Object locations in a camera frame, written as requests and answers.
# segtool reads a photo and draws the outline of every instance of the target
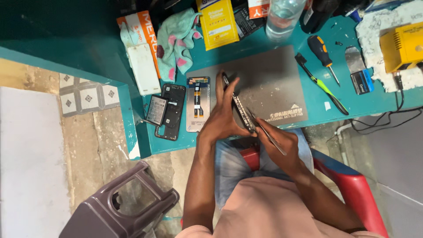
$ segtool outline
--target screwdriver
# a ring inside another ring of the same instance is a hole
[[[323,40],[319,36],[310,36],[307,39],[308,46],[310,50],[317,56],[317,58],[321,61],[323,66],[328,67],[330,72],[332,73],[333,77],[335,78],[336,82],[339,84],[338,78],[336,77],[335,73],[333,72],[332,68],[332,60],[329,58],[329,54],[327,53],[326,45],[324,45]]]
[[[301,66],[301,68],[305,71],[305,73],[310,77],[310,79],[315,82],[317,84],[317,86],[319,86],[321,89],[323,89],[323,91],[329,96],[329,98],[332,100],[332,102],[335,104],[336,108],[338,108],[338,110],[340,112],[342,112],[342,114],[344,115],[349,115],[348,111],[346,110],[346,108],[342,105],[342,103],[332,94],[332,92],[326,87],[326,85],[320,80],[317,79],[316,77],[314,77],[310,71],[308,71],[308,69],[305,67],[305,63],[307,62],[307,60],[304,58],[304,56],[302,56],[300,53],[298,53],[295,56],[295,60],[297,61],[297,63]]]

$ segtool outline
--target concrete floor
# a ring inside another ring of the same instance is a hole
[[[42,91],[58,95],[59,75],[56,72],[0,59],[0,86]],[[120,107],[63,118],[63,138],[67,178],[69,183],[69,206],[74,212],[78,205],[95,193],[104,184],[132,168],[137,161],[127,160],[128,151]],[[339,161],[345,151],[349,164],[368,177],[376,202],[384,216],[383,201],[376,185],[371,153],[365,137],[345,131],[344,143],[340,146],[334,136],[336,128],[343,122],[333,122],[303,128],[311,148],[317,149]],[[149,174],[163,190],[175,188],[181,198],[159,225],[156,235],[171,238],[181,231],[180,218],[184,204],[185,186],[195,149],[183,149],[150,156],[144,161],[150,165]],[[340,196],[336,185],[323,174],[316,172],[335,194]],[[126,194],[134,199],[140,197],[142,189],[133,189]],[[220,213],[216,210],[214,224]]]

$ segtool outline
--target gray repair mat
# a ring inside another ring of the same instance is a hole
[[[229,81],[240,77],[235,93],[243,107],[270,124],[279,126],[308,119],[292,45],[188,72],[187,77],[210,77],[210,108],[216,105],[215,80],[221,69]],[[237,124],[244,127],[235,106],[233,111]]]

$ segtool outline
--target screwdriver with orange handle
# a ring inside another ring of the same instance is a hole
[[[330,72],[332,73],[333,77],[335,78],[336,82],[339,84],[338,78],[336,77],[335,73],[333,72],[332,68],[332,60],[329,58],[329,54],[327,53],[326,45],[324,45],[323,40],[319,36],[310,36],[307,39],[308,46],[310,50],[317,56],[317,58],[321,61],[323,66],[329,68]]]

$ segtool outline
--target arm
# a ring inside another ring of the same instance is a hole
[[[287,155],[283,156],[268,140],[261,128],[257,128],[258,137],[269,157],[294,181],[301,199],[314,218],[348,233],[365,230],[355,212],[343,204],[300,160],[297,135],[280,130],[259,118],[257,122],[287,152]]]
[[[250,136],[240,128],[232,114],[232,94],[239,78],[224,91],[222,72],[216,76],[216,106],[197,136],[194,161],[188,177],[184,202],[182,229],[202,225],[213,230],[214,200],[214,149],[216,141],[231,135]]]

